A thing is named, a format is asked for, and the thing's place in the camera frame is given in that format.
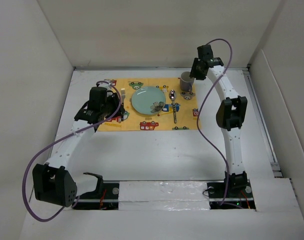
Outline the black handled fork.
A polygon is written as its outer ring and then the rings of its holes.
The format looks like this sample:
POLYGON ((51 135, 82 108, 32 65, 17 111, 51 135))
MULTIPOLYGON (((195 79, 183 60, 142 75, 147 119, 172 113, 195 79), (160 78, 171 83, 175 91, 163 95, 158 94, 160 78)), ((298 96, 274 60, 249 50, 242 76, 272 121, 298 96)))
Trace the black handled fork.
POLYGON ((126 98, 126 89, 125 88, 120 89, 120 95, 121 95, 121 105, 124 106, 124 101, 126 98))

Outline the white lavender cup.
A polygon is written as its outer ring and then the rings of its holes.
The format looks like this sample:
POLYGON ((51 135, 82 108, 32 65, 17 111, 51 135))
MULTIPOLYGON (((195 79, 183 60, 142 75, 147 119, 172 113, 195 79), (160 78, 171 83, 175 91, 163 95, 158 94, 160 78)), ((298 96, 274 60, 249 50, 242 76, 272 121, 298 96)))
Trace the white lavender cup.
POLYGON ((191 92, 193 90, 195 78, 190 76, 189 71, 185 71, 180 75, 179 86, 183 92, 191 92))

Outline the light green floral plate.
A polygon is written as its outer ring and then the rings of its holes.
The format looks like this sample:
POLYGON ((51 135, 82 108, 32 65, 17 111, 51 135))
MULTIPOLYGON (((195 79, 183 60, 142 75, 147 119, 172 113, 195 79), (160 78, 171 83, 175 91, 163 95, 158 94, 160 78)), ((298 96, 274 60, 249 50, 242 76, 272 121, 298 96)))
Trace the light green floral plate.
POLYGON ((155 86, 141 87, 131 96, 132 107, 142 115, 157 115, 166 104, 166 96, 155 86))

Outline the silver spoon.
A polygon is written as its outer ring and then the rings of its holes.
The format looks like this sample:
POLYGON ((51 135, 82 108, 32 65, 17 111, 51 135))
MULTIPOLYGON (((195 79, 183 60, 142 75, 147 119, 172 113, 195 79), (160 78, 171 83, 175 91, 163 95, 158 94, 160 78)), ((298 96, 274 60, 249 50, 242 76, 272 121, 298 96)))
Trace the silver spoon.
POLYGON ((172 111, 173 111, 173 121, 176 124, 177 123, 177 111, 176 111, 176 92, 175 90, 171 89, 169 91, 169 98, 171 100, 171 105, 172 105, 172 111))

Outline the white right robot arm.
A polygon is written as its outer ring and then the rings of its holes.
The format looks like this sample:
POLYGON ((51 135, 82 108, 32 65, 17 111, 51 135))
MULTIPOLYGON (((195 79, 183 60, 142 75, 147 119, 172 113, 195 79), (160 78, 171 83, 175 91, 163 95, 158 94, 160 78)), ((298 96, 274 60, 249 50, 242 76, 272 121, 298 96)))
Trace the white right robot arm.
POLYGON ((225 73, 223 61, 214 57, 210 44, 199 46, 197 54, 190 76, 196 80, 209 78, 219 96, 220 106, 215 119, 223 134, 228 166, 225 170, 223 191, 227 196, 235 197, 248 184, 241 151, 241 127, 248 100, 237 93, 225 73))

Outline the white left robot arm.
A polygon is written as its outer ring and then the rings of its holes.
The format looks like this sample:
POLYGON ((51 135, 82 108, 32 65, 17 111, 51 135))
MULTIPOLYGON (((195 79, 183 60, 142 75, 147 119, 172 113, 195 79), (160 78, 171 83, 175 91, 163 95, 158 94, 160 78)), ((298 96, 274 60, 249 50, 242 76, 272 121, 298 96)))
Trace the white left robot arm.
POLYGON ((90 89, 88 101, 74 117, 70 134, 44 164, 36 164, 32 170, 35 198, 39 201, 70 207, 74 199, 89 194, 99 198, 103 194, 103 177, 84 172, 74 176, 73 165, 83 158, 81 151, 97 131, 99 125, 124 113, 120 94, 105 87, 90 89))

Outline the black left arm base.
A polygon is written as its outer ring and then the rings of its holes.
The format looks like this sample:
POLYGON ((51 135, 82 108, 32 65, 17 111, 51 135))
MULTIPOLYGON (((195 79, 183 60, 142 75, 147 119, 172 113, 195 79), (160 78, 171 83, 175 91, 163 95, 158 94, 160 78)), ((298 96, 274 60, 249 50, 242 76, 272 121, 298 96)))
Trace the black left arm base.
POLYGON ((92 192, 82 194, 71 206, 74 210, 112 211, 119 209, 119 181, 100 180, 92 192))

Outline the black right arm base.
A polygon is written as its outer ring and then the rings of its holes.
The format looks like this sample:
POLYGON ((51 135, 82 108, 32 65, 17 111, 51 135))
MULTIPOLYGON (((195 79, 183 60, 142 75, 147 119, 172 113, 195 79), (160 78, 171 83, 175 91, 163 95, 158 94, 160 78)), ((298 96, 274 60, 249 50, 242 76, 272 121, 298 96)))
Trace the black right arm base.
POLYGON ((255 200, 249 180, 244 181, 240 176, 229 177, 227 185, 224 181, 210 181, 202 195, 209 200, 211 210, 251 209, 255 210, 255 200))

